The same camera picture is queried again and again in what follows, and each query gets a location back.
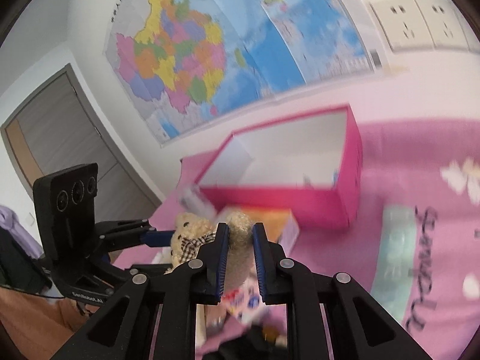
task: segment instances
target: purple clothing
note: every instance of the purple clothing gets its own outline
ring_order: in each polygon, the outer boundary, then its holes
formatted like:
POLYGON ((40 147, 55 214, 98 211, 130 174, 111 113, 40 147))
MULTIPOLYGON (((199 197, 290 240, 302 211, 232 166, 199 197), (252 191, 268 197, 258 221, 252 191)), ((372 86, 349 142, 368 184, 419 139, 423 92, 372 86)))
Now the purple clothing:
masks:
POLYGON ((0 227, 8 231, 25 253, 33 259, 38 259, 43 254, 42 247, 20 225, 17 214, 5 206, 0 206, 0 227))

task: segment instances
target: map of china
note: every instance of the map of china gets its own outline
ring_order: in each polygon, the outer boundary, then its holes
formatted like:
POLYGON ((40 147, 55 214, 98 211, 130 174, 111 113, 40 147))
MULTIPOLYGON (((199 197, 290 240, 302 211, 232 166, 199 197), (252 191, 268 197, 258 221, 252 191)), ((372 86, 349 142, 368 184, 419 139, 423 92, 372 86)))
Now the map of china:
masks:
POLYGON ((166 92, 182 114, 191 101, 211 103, 224 78, 222 29, 210 15, 190 9, 189 0, 149 3, 150 15, 135 37, 117 34, 119 74, 146 101, 166 92))

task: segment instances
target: pink blanket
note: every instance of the pink blanket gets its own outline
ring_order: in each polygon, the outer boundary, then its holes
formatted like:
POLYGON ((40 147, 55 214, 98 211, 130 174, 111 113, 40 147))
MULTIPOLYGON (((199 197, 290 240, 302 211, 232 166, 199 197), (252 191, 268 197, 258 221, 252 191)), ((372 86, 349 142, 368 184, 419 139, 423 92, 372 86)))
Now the pink blanket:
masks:
MULTIPOLYGON (((343 233, 302 231, 291 257, 321 274, 350 273, 434 360, 456 360, 480 324, 480 123, 359 127, 364 164, 355 225, 343 233), (473 165, 461 169, 469 157, 473 165), (452 161, 459 168, 449 167, 452 161)), ((153 226, 173 227, 182 209, 178 191, 210 156, 183 159, 177 190, 153 214, 153 226)), ((116 265, 148 263, 155 253, 148 247, 126 250, 116 265)), ((284 318, 277 310, 275 316, 284 318)), ((202 353, 241 331, 229 321, 202 353)))

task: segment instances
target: white wall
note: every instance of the white wall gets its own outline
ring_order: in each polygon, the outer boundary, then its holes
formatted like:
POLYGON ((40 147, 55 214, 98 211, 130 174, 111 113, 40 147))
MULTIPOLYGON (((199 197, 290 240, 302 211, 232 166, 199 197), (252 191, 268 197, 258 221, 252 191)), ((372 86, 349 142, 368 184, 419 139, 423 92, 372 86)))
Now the white wall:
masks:
POLYGON ((69 0, 33 0, 0 47, 0 95, 33 63, 67 40, 69 0))
MULTIPOLYGON (((140 176, 162 199, 164 196, 161 191, 135 162, 101 111, 66 43, 69 1, 33 0, 0 47, 0 125, 37 87, 66 64, 71 64, 90 104, 112 139, 130 162, 136 164, 140 176)), ((30 225, 30 215, 35 217, 33 202, 12 166, 2 140, 0 169, 0 205, 13 209, 21 224, 40 242, 37 224, 30 225)))
POLYGON ((349 102, 359 123, 401 117, 480 118, 480 56, 467 52, 390 54, 385 79, 329 88, 307 98, 240 115, 160 148, 102 54, 116 0, 71 0, 69 43, 93 95, 118 137, 165 194, 175 187, 179 159, 214 149, 236 128, 311 107, 349 102))

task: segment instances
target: pink bed sheet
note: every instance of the pink bed sheet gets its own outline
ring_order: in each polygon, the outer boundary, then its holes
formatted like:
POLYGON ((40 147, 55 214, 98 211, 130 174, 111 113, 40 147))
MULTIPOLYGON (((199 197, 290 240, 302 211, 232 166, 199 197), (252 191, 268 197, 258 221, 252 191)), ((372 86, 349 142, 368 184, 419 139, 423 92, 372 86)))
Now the pink bed sheet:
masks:
MULTIPOLYGON (((480 278, 480 207, 472 203, 467 192, 453 191, 440 169, 453 160, 462 164, 467 157, 480 161, 480 139, 476 139, 480 137, 480 123, 430 120, 359 128, 364 164, 356 223, 345 232, 303 229, 291 257, 320 274, 348 272, 370 291, 377 271, 384 207, 399 204, 417 207, 419 212, 434 210, 435 226, 429 229, 429 266, 420 270, 427 272, 424 275, 431 283, 429 303, 418 301, 420 296, 426 297, 425 291, 419 293, 419 284, 424 285, 419 275, 399 322, 405 326, 412 314, 417 315, 423 326, 410 328, 412 337, 434 360, 456 360, 480 324, 480 299, 466 297, 464 291, 467 277, 480 278)), ((177 189, 150 219, 158 230, 173 228, 174 218, 182 210, 177 202, 179 191, 195 179, 211 155, 208 152, 183 159, 177 189)), ((413 262, 418 269, 425 263, 421 235, 419 223, 413 262)), ((128 268, 133 263, 149 263, 156 252, 145 246, 125 250, 115 265, 128 268)), ((284 323, 284 310, 273 311, 270 318, 284 323)), ((242 327, 230 319, 222 334, 198 352, 198 358, 241 332, 242 327)))

